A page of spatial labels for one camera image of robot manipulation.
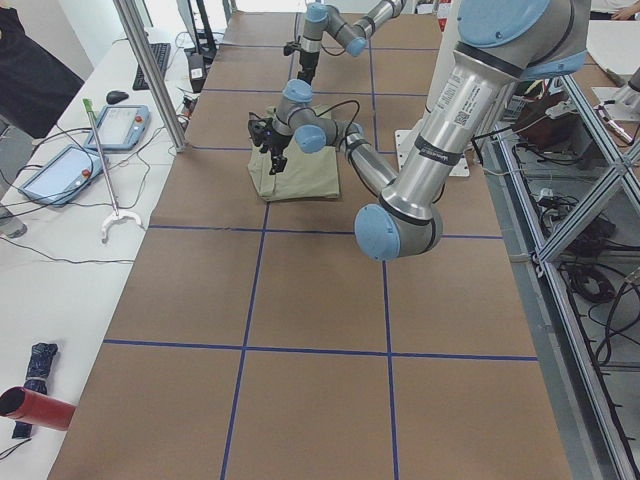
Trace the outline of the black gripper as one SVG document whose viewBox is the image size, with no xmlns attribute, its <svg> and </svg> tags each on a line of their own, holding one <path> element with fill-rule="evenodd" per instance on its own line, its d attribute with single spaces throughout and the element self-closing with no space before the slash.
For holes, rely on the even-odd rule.
<svg viewBox="0 0 640 480">
<path fill-rule="evenodd" d="M 285 170 L 288 159 L 284 150 L 289 146 L 289 137 L 276 131 L 268 130 L 262 134 L 261 153 L 268 152 L 271 159 L 270 175 L 282 173 Z"/>
<path fill-rule="evenodd" d="M 297 73 L 297 78 L 311 85 L 316 75 L 316 68 L 319 61 L 319 52 L 307 52 L 301 50 L 299 52 L 299 65 L 300 70 Z"/>
</svg>

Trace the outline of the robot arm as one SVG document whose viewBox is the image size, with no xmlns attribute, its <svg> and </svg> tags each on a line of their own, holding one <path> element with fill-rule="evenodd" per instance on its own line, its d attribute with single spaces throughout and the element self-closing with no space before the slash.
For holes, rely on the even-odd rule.
<svg viewBox="0 0 640 480">
<path fill-rule="evenodd" d="M 302 37 L 286 47 L 299 53 L 302 71 L 286 84 L 273 116 L 248 123 L 253 144 L 270 155 L 274 173 L 284 169 L 284 151 L 291 143 L 305 153 L 327 146 L 345 153 L 376 197 L 355 218 L 356 240 L 367 256 L 380 261 L 419 255 L 438 243 L 442 220 L 435 198 L 500 90 L 579 70 L 586 57 L 591 9 L 587 1 L 462 2 L 450 20 L 459 33 L 449 48 L 452 71 L 407 160 L 394 169 L 356 123 L 326 119 L 313 110 L 310 82 L 325 36 L 358 55 L 403 7 L 400 1 L 382 1 L 349 23 L 337 8 L 311 4 Z"/>
<path fill-rule="evenodd" d="M 353 24 L 349 23 L 333 5 L 320 2 L 306 7 L 301 35 L 283 47 L 285 56 L 299 53 L 300 70 L 297 78 L 311 85 L 319 62 L 325 34 L 334 39 L 352 57 L 359 56 L 367 41 L 388 20 L 397 18 L 405 8 L 401 0 L 379 1 L 368 13 Z"/>
</svg>

